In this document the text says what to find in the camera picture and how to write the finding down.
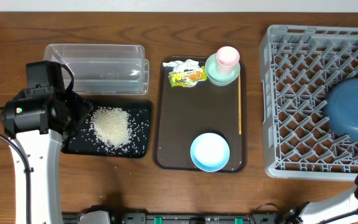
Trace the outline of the light blue bowl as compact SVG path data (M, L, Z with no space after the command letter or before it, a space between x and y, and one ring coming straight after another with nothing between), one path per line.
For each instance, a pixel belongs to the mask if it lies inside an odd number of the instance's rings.
M217 172L222 170L229 161L229 144L219 134L203 133L191 143L190 157L200 170Z

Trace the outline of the pink cup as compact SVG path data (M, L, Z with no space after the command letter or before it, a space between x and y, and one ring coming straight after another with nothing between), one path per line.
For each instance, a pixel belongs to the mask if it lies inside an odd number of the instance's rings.
M216 70L220 75L230 75L239 62L240 54L234 47L224 46L216 52Z

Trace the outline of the dark blue bowl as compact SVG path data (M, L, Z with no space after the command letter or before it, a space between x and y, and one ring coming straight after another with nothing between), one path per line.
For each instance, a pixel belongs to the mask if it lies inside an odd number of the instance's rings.
M348 135L358 142L358 78L336 85L328 94L324 114L328 126L337 136Z

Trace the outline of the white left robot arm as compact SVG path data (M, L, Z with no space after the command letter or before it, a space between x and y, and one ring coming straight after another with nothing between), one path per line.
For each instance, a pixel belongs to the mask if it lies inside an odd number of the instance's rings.
M1 110L14 160L16 223L63 223L60 153L68 149L92 104L71 90L21 90Z

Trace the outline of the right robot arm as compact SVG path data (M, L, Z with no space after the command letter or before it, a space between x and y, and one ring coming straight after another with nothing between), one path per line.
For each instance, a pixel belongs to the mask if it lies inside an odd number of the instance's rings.
M358 175L355 187L335 197L320 202L305 202L291 209L277 223L357 223Z

